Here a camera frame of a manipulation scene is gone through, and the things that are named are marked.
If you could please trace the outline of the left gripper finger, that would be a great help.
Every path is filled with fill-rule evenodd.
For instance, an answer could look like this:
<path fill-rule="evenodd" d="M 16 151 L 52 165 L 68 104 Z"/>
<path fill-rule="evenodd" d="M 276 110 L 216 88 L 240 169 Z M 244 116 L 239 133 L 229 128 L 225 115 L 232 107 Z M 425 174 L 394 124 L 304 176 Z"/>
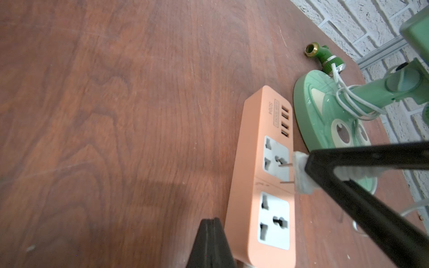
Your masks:
<path fill-rule="evenodd" d="M 187 268 L 235 268 L 229 243 L 219 218 L 203 219 L 198 228 Z"/>

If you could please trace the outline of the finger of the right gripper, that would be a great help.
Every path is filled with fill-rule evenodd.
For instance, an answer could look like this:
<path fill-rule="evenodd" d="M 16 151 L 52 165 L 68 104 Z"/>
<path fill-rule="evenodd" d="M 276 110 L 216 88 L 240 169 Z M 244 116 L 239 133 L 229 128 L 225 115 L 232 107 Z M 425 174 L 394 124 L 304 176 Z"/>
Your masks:
<path fill-rule="evenodd" d="M 429 143 L 412 142 L 310 152 L 305 173 L 399 268 L 429 265 L 429 237 L 357 184 L 389 170 L 428 170 Z"/>

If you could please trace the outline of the pink power strip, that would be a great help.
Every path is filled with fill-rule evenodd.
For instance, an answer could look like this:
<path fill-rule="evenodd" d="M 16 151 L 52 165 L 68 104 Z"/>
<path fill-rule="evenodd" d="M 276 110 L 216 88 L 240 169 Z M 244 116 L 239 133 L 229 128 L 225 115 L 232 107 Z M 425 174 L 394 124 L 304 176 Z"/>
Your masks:
<path fill-rule="evenodd" d="M 235 259 L 255 268 L 296 265 L 293 111 L 269 86 L 244 103 L 225 234 Z"/>

